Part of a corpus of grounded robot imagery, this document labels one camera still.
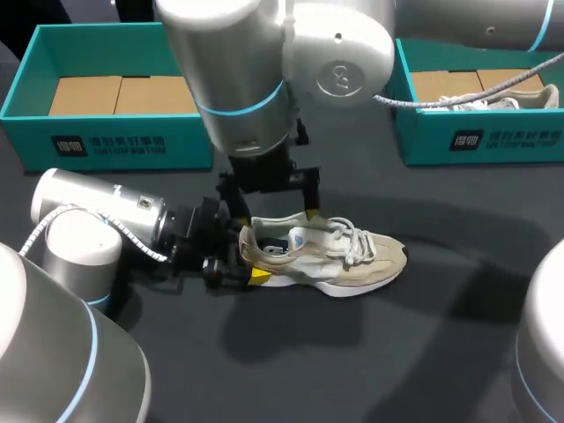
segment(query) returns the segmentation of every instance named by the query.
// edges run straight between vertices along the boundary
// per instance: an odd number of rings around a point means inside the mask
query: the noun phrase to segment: black table surface
[[[516,328],[532,272],[564,234],[564,169],[408,168],[386,110],[304,115],[313,144],[299,159],[322,167],[323,215],[397,237],[408,267],[346,300],[303,286],[211,293],[200,278],[138,271],[117,320],[151,366],[149,422],[513,421]],[[209,173],[97,176],[197,204],[225,165],[216,157]],[[33,228],[38,177],[0,135],[0,240],[12,248]],[[257,216],[301,209],[299,193],[248,201]]]

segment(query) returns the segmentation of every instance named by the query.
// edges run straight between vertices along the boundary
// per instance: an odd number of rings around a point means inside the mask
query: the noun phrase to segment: teal box
[[[0,122],[26,170],[211,168],[199,114],[48,116],[61,77],[152,75],[181,76],[160,23],[38,26]]]
[[[410,72],[530,69],[554,56],[396,40],[388,95],[396,100],[418,101]],[[564,105],[564,67],[553,66],[540,77],[545,85],[560,88],[560,104]],[[564,109],[398,109],[393,115],[406,165],[564,161]],[[464,140],[468,141],[465,148],[458,148]]]

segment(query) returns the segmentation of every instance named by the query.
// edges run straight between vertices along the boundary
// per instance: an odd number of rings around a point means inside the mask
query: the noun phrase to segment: white sole
[[[320,290],[322,293],[329,295],[330,297],[345,298],[345,297],[354,297],[356,295],[362,295],[363,293],[369,293],[371,291],[374,291],[375,289],[382,288],[383,286],[386,286],[392,280],[397,278],[400,273],[401,273],[401,271],[396,273],[394,276],[391,276],[391,277],[389,277],[385,280],[382,280],[380,282],[377,282],[375,284],[364,285],[364,286],[355,286],[355,287],[353,287],[353,286],[335,286],[335,285],[332,285],[330,282],[322,282],[322,281],[317,281],[317,282],[314,282],[312,284],[299,283],[299,282],[292,280],[291,278],[289,278],[287,276],[277,276],[277,277],[275,277],[275,280],[273,280],[273,281],[269,280],[268,282],[265,282],[265,283],[261,284],[260,286],[267,287],[267,288],[283,288],[285,286],[292,286],[292,285],[306,285],[306,286],[313,286],[313,287],[317,288],[318,290]]]

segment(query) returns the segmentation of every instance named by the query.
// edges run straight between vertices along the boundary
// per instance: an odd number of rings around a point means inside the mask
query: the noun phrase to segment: white sneaker
[[[462,97],[441,97],[440,101],[463,99]],[[426,111],[464,111],[464,110],[519,110],[523,108],[558,108],[560,93],[556,85],[547,85],[540,91],[525,92],[506,90],[483,100],[451,106],[449,108],[423,108]]]
[[[385,286],[407,263],[399,241],[357,229],[343,218],[308,220],[305,212],[253,218],[240,232],[239,251],[243,260],[270,273],[258,285],[310,285],[332,297]]]

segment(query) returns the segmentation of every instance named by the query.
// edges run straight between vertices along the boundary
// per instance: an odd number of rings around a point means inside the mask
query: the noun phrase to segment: cable
[[[107,211],[103,211],[100,209],[89,210],[74,204],[61,205],[56,209],[54,209],[47,216],[45,216],[41,220],[41,222],[39,222],[39,225],[37,225],[35,229],[32,231],[31,235],[29,235],[29,238],[27,238],[27,241],[22,247],[22,249],[19,251],[19,254],[25,257],[26,254],[29,252],[29,249],[33,246],[35,241],[37,241],[39,235],[41,235],[41,233],[53,222],[53,220],[55,220],[61,214],[68,212],[69,210],[82,210],[104,218],[105,221],[111,223],[112,226],[115,227],[115,229],[117,229],[122,234],[124,234],[131,242],[133,242],[133,244],[138,249],[140,249],[143,253],[145,253],[153,260],[159,263],[163,263],[166,260],[168,260],[167,256],[163,256],[162,254],[159,254],[153,251],[152,249],[148,248],[146,245],[144,245],[143,242],[141,242],[141,240],[139,240],[127,227],[125,227],[125,225],[122,222],[120,222],[117,218],[112,216]]]
[[[525,73],[519,75],[518,77],[512,78],[502,84],[495,86],[494,88],[490,88],[482,93],[473,94],[473,95],[466,95],[463,98],[456,98],[452,100],[445,100],[445,101],[431,101],[431,102],[415,102],[415,101],[400,101],[400,100],[393,100],[388,99],[386,97],[382,97],[381,95],[375,95],[373,98],[376,102],[390,106],[392,108],[449,108],[452,106],[458,106],[461,104],[472,103],[473,101],[483,100],[486,97],[490,97],[494,94],[500,93],[504,90],[507,90],[511,86],[517,85],[520,82],[523,82],[525,79],[529,79],[530,77],[534,77],[538,75],[544,69],[554,66],[556,63],[561,62],[564,60],[564,53],[560,53],[559,55],[553,57],[546,62],[542,62],[540,65],[535,66],[531,70],[527,70]]]

